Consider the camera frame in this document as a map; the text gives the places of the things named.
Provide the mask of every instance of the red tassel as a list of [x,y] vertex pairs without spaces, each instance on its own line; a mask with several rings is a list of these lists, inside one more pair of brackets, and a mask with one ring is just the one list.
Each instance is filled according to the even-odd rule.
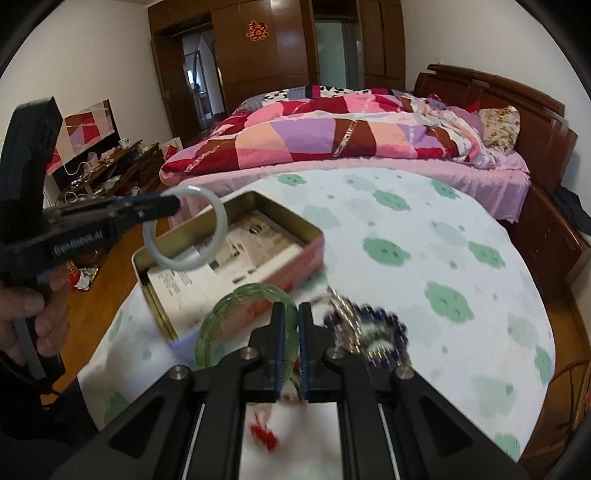
[[279,445],[279,439],[275,434],[260,423],[252,423],[248,427],[255,441],[262,443],[267,448],[267,452],[272,452]]

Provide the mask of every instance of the screw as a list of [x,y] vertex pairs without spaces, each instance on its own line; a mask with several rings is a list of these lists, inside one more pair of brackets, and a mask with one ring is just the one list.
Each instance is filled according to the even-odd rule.
[[240,356],[244,360],[254,360],[258,356],[258,350],[251,346],[246,346],[240,350]]
[[399,367],[396,367],[396,376],[400,380],[410,380],[414,377],[414,370],[409,365],[400,365]]
[[168,376],[173,380],[182,380],[189,374],[189,369],[184,365],[177,365],[168,370]]
[[342,347],[332,346],[326,349],[326,356],[331,360],[340,360],[345,356],[345,351]]

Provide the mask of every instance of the floral pillow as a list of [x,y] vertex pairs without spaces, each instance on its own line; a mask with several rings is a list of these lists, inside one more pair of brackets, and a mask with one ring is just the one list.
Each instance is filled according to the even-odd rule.
[[517,108],[483,108],[478,111],[478,116],[484,124],[482,142],[486,147],[504,154],[515,148],[521,129],[521,117]]

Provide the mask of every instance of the pink bedsheet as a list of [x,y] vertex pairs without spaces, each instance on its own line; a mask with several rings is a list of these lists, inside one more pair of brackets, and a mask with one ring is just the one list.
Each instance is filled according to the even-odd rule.
[[[513,152],[508,157],[496,152],[495,154],[495,156],[499,155],[500,164],[494,170],[478,170],[445,160],[339,158],[213,173],[184,180],[180,185],[202,186],[223,197],[249,183],[278,173],[328,168],[395,168],[447,183],[476,199],[496,220],[507,220],[513,223],[519,219],[525,196],[530,188],[529,172],[525,161],[518,153]],[[197,215],[206,206],[207,202],[203,200],[194,197],[182,198],[181,209],[170,218],[170,225],[173,228],[180,225]]]

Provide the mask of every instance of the pillow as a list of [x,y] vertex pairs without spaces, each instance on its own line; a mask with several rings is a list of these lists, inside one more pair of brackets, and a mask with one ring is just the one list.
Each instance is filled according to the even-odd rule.
[[478,115],[474,113],[466,112],[463,108],[458,106],[449,106],[447,109],[450,112],[455,113],[458,117],[464,120],[468,125],[470,125],[474,130],[478,132],[478,136],[480,138],[484,137],[484,124]]
[[515,148],[521,128],[521,117],[517,108],[483,108],[478,111],[478,117],[484,124],[482,142],[486,147],[504,154]]

